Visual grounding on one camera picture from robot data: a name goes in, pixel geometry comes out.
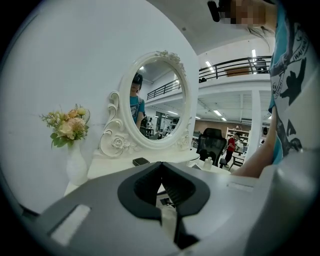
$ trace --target gray plastic device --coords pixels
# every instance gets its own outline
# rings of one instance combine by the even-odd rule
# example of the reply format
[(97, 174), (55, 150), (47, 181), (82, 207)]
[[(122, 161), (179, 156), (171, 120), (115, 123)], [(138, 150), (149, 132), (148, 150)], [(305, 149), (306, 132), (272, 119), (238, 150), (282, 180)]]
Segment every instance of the gray plastic device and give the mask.
[[(88, 181), (36, 225), (59, 250), (88, 256), (266, 255), (315, 200), (319, 157), (319, 151), (291, 153), (259, 179), (148, 163)], [(174, 241), (153, 205), (161, 182), (176, 205)]]

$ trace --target white pillar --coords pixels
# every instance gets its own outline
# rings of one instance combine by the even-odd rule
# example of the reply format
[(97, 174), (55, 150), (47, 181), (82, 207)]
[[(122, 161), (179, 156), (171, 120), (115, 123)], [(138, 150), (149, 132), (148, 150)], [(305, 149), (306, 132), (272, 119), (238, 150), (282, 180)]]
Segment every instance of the white pillar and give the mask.
[(261, 117), (261, 101), (258, 89), (252, 90), (252, 123), (250, 131), (249, 146), (247, 149), (245, 160), (248, 160), (257, 150), (261, 137), (262, 117)]

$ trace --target white vase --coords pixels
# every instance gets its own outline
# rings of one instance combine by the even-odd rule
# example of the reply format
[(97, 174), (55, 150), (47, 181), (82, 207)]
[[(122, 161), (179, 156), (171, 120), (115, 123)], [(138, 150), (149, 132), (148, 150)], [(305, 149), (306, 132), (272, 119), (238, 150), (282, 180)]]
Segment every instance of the white vase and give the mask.
[(80, 186), (88, 180), (88, 168), (80, 151), (80, 140), (75, 140), (73, 145), (68, 144), (68, 159), (66, 174), (73, 185)]

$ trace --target black metal railing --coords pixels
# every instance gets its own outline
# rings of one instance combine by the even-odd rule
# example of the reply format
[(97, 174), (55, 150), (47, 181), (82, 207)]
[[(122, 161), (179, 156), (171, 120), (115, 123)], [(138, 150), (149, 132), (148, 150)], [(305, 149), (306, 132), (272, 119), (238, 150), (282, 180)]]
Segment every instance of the black metal railing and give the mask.
[(171, 92), (173, 90), (176, 90), (176, 89), (179, 90), (180, 88), (181, 88), (180, 81), (178, 79), (176, 79), (176, 80), (168, 82), (167, 84), (162, 85), (159, 88), (149, 92), (147, 94), (147, 98), (146, 99), (149, 100), (149, 99), (155, 98), (155, 97), (157, 97), (159, 95), (169, 93), (169, 92)]
[[(225, 76), (232, 77), (249, 74), (268, 74), (270, 62), (271, 56), (257, 56), (233, 59), (204, 67), (199, 69), (199, 83), (206, 82), (208, 79), (218, 79)], [(180, 81), (178, 79), (173, 80), (149, 92), (147, 94), (147, 100), (169, 93), (176, 89), (179, 90), (180, 88)]]
[(199, 83), (206, 82), (208, 79), (218, 79), (224, 76), (268, 74), (270, 62), (271, 56), (257, 56), (233, 59), (204, 67), (199, 69)]

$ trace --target black office chair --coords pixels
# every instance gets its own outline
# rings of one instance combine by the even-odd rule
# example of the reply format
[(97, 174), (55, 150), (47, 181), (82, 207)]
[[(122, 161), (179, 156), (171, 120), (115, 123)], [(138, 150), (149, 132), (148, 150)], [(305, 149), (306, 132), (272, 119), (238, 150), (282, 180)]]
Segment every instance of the black office chair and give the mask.
[(268, 74), (267, 63), (262, 58), (257, 58), (253, 63), (258, 74)]
[(208, 157), (211, 157), (213, 161), (212, 165), (218, 166), (219, 158), (226, 144), (227, 140), (222, 137), (221, 130), (207, 128), (203, 134), (199, 135), (196, 152), (200, 155), (200, 160), (204, 161)]

